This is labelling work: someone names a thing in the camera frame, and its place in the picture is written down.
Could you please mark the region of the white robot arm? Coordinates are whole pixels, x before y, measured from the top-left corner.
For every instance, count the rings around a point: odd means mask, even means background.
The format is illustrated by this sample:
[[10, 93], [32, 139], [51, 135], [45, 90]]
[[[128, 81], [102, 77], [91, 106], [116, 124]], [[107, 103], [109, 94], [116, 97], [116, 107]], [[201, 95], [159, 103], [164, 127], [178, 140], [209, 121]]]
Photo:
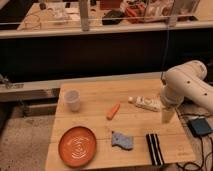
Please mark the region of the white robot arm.
[[206, 76], [207, 68], [199, 60], [174, 66], [165, 72], [165, 85], [160, 93], [163, 123], [171, 121], [184, 98], [213, 113], [213, 86], [204, 81]]

